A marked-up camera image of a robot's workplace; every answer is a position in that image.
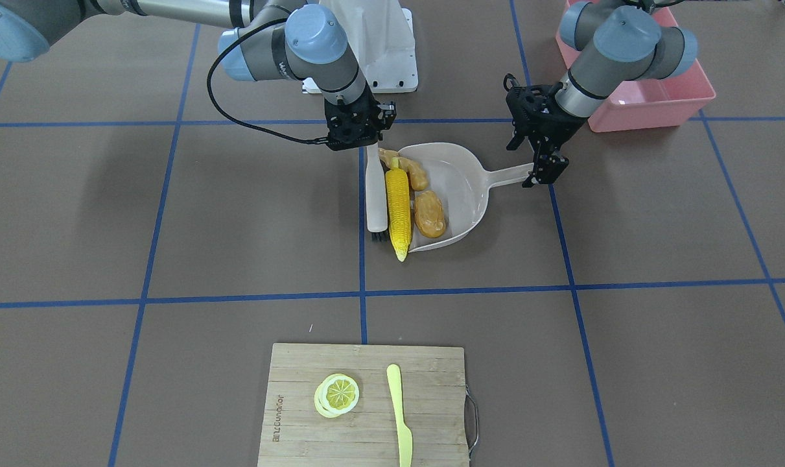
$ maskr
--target yellow toy corn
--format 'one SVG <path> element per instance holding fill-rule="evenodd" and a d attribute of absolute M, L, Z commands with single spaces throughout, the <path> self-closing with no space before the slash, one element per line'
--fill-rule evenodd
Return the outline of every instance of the yellow toy corn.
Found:
<path fill-rule="evenodd" d="M 400 168 L 398 157 L 386 172 L 386 206 L 390 214 L 390 241 L 398 261 L 403 262 L 410 251 L 412 222 L 410 220 L 410 181 Z"/>

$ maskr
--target knife handle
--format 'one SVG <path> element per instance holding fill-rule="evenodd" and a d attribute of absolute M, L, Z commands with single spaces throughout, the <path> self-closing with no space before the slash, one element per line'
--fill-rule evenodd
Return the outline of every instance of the knife handle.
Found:
<path fill-rule="evenodd" d="M 395 363 L 386 367 L 386 382 L 390 385 L 395 423 L 404 425 L 404 393 L 401 389 L 401 367 Z"/>

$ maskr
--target wooden cutting board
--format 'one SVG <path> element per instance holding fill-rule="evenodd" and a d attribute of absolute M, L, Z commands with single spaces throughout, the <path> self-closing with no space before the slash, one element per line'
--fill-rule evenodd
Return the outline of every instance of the wooden cutting board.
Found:
<path fill-rule="evenodd" d="M 469 467 L 463 348 L 324 344 L 274 344 L 259 467 L 398 467 L 386 382 L 392 363 L 401 367 L 413 467 Z M 333 373 L 354 378 L 360 398 L 348 414 L 327 419 L 313 396 Z"/>

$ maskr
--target pink plastic basket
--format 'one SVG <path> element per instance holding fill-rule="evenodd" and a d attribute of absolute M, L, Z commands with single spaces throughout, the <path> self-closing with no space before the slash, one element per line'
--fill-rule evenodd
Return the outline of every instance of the pink plastic basket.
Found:
<path fill-rule="evenodd" d="M 566 0 L 566 10 L 578 1 Z M 653 18 L 661 26 L 677 26 L 668 8 L 659 9 Z M 559 45 L 565 66 L 570 68 L 580 53 L 562 42 L 558 25 L 556 44 Z M 715 89 L 696 60 L 688 71 L 678 77 L 623 82 L 588 118 L 588 126 L 597 133 L 677 126 L 714 98 Z"/>

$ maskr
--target lemon slice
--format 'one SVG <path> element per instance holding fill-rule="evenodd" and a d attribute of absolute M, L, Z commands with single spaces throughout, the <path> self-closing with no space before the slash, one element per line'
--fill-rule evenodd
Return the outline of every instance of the lemon slice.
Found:
<path fill-rule="evenodd" d="M 342 373 L 328 376 L 314 391 L 314 408 L 327 418 L 348 413 L 360 398 L 357 382 Z"/>

